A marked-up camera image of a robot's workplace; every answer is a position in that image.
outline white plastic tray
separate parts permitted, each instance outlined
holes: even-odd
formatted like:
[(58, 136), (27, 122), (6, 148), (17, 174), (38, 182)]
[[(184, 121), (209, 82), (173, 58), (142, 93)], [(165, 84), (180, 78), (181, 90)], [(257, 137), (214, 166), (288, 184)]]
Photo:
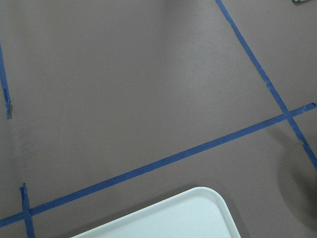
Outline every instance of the white plastic tray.
[(196, 187), (74, 238), (241, 238), (223, 198)]

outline gray floor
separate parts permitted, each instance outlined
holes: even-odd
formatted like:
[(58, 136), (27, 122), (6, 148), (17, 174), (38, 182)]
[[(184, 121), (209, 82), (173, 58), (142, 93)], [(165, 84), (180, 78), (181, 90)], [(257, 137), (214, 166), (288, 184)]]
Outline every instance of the gray floor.
[[(224, 0), (290, 110), (317, 101), (317, 0)], [(0, 219), (281, 114), (213, 0), (4, 1)], [(295, 117), (317, 154), (317, 111)], [(33, 217), (68, 238), (195, 186), (244, 238), (315, 238), (317, 173), (287, 122)], [(23, 238), (23, 222), (0, 229)]]

